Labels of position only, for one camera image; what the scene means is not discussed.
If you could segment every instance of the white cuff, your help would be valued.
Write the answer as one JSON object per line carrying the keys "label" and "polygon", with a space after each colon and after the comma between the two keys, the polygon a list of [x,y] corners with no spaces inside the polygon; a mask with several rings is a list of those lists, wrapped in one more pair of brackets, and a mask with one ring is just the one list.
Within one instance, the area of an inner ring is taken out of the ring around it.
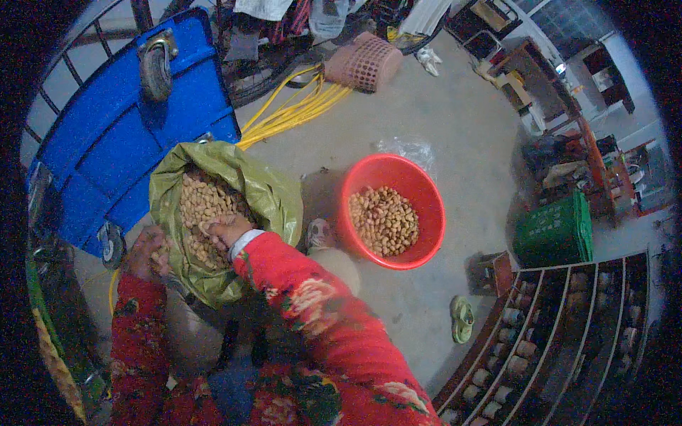
{"label": "white cuff", "polygon": [[235,241],[234,244],[232,244],[232,247],[230,247],[230,251],[228,252],[228,257],[230,258],[230,262],[235,261],[235,256],[239,254],[241,250],[244,250],[244,248],[253,241],[258,235],[264,234],[265,231],[261,229],[251,229],[250,231],[246,231],[241,235],[241,237]]}

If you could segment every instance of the person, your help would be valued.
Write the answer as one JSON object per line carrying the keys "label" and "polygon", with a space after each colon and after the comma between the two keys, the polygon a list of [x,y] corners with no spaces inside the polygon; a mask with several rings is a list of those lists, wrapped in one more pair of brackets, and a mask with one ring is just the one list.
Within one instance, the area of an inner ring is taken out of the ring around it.
{"label": "person", "polygon": [[246,380],[226,378],[227,369],[169,391],[162,283],[169,267],[167,259],[151,259],[165,236],[147,227],[121,266],[112,321],[112,425],[446,424],[382,322],[340,278],[240,215],[218,218],[206,233],[303,335],[307,356],[269,361]]}

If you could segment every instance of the hand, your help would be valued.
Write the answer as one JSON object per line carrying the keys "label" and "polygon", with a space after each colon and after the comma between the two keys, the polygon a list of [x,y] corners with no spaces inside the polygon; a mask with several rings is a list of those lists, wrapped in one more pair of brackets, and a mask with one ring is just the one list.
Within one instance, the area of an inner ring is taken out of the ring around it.
{"label": "hand", "polygon": [[148,282],[159,282],[161,276],[168,275],[168,253],[158,260],[152,260],[152,253],[164,244],[166,236],[160,226],[145,226],[137,237],[132,249],[121,265],[121,272],[134,275]]}
{"label": "hand", "polygon": [[236,213],[214,217],[199,228],[211,237],[211,242],[218,249],[225,250],[232,247],[244,233],[253,229],[253,225],[244,216]]}

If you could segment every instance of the plastic bottle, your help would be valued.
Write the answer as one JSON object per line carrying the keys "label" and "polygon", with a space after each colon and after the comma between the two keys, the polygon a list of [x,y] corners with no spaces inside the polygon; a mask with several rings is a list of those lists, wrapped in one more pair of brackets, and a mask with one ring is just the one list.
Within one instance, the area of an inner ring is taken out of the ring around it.
{"label": "plastic bottle", "polygon": [[346,24],[349,0],[312,0],[310,4],[311,32],[324,39],[338,37]]}

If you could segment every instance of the plastic bag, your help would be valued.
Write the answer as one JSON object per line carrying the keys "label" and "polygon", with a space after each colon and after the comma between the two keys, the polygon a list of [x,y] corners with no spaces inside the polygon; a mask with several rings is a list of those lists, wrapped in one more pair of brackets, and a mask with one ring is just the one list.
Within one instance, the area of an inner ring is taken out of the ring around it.
{"label": "plastic bag", "polygon": [[398,154],[416,163],[419,167],[436,181],[436,156],[431,149],[431,144],[419,136],[395,137],[393,140],[380,140],[374,144],[374,148],[380,153]]}
{"label": "plastic bag", "polygon": [[312,0],[308,24],[310,31],[324,39],[336,38],[346,24],[349,0]]}
{"label": "plastic bag", "polygon": [[261,228],[277,232],[292,246],[301,238],[301,184],[223,141],[178,144],[151,174],[151,216],[175,242],[170,248],[170,266],[184,287],[206,305],[219,309],[242,296],[243,283],[231,269],[205,269],[189,254],[186,237],[190,231],[182,225],[179,201],[182,174],[192,163],[242,192],[251,210],[260,216]]}

